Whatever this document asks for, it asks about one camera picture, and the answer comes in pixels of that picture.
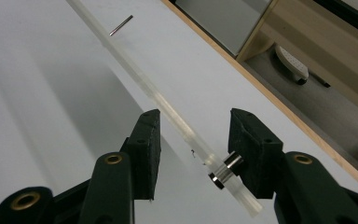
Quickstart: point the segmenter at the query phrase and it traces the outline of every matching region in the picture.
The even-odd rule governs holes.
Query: black strip
[[[341,0],[314,0],[314,2],[358,29],[358,10]]]

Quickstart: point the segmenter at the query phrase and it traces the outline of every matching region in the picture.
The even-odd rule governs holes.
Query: small metal rod
[[[129,22],[133,18],[132,15],[130,15],[126,20],[124,20],[116,29],[114,29],[112,32],[110,32],[110,36],[114,35],[121,27],[123,27],[127,22]]]

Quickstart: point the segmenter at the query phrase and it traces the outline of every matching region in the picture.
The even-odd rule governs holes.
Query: table surface
[[[162,2],[83,3],[107,33],[134,16],[113,36],[116,43],[221,158],[229,111],[241,108],[267,124],[285,152],[313,155],[341,186],[358,192],[358,182],[244,78],[246,71]],[[48,186],[57,194],[89,178],[98,155],[119,147],[112,140],[122,139],[117,130],[125,136],[135,122],[121,120],[155,107],[66,2],[0,1],[0,202],[21,188]],[[138,223],[276,223],[272,202],[250,218],[218,190],[165,118],[161,134],[156,200],[136,202]]]

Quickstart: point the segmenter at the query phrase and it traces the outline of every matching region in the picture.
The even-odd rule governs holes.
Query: metal ring
[[[36,191],[23,193],[13,200],[10,208],[16,211],[24,210],[36,204],[39,199],[40,194]]]
[[[312,159],[308,156],[295,155],[294,158],[295,158],[295,161],[297,161],[299,163],[306,164],[306,165],[310,165],[312,163]]]
[[[117,164],[122,160],[123,158],[120,155],[110,155],[105,158],[105,162],[109,165]]]

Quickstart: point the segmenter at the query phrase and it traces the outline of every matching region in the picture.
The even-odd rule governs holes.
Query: translucent plastic rod
[[[95,17],[78,0],[66,0],[77,15],[85,22],[91,31],[100,39],[103,46],[112,54],[119,64],[126,70],[142,91],[156,104],[161,113],[183,136],[185,141],[197,153],[210,172],[217,170],[223,161],[216,156],[213,150],[194,132],[182,119],[177,111],[167,102],[147,75],[134,63],[119,46],[115,46],[112,37],[95,19]],[[262,210],[262,205],[255,196],[233,176],[225,183],[228,191],[242,204],[249,214],[254,217]]]

